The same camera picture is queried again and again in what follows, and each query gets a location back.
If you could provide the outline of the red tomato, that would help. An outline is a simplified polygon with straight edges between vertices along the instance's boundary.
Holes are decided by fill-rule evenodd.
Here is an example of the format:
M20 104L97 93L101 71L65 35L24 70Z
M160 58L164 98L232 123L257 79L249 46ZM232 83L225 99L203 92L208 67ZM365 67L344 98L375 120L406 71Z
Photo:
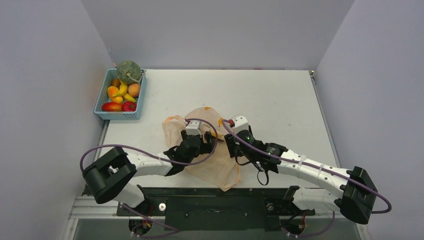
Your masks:
M126 101L121 105L123 112L134 112L137 110L137 104L135 102Z

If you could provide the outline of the green netted melon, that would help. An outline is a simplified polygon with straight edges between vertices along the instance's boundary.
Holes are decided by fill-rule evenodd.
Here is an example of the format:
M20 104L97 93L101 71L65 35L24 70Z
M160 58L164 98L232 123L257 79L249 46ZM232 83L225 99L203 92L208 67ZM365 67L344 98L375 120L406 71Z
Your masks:
M140 66L132 60L124 60L116 66L117 78L127 85L139 84L142 73Z

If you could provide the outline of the red yellow mango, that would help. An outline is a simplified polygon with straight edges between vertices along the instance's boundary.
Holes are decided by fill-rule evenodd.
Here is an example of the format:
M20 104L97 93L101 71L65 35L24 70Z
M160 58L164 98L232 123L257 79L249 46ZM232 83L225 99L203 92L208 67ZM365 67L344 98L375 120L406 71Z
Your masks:
M121 112L122 104L117 102L106 102L101 106L101 110L104 112Z

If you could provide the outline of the translucent orange plastic bag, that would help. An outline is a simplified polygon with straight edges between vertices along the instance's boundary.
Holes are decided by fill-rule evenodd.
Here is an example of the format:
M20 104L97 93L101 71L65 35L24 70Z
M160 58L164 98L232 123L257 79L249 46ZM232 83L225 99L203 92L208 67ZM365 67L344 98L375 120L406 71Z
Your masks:
M224 135L227 133L222 126L221 115L212 107L199 107L186 116L169 116L162 122L167 147L179 145L183 140L181 131L185 129L185 119L198 118L211 123L217 130L218 141L213 155L201 164L184 168L185 174L192 175L212 184L226 192L241 181L239 166L230 158Z

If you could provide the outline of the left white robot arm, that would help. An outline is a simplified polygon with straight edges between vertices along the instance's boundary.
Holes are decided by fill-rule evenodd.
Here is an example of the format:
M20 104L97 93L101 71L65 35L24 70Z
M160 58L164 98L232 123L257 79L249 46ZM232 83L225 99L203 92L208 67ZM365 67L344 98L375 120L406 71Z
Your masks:
M82 176L98 204L115 200L126 204L136 215L143 215L149 209L149 201L132 178L141 176L173 176L187 166L195 165L200 155L210 158L218 143L211 132L187 134L181 132L180 145L163 153L153 155L141 149L137 153L125 152L126 145L110 144L108 152L87 167L81 167Z

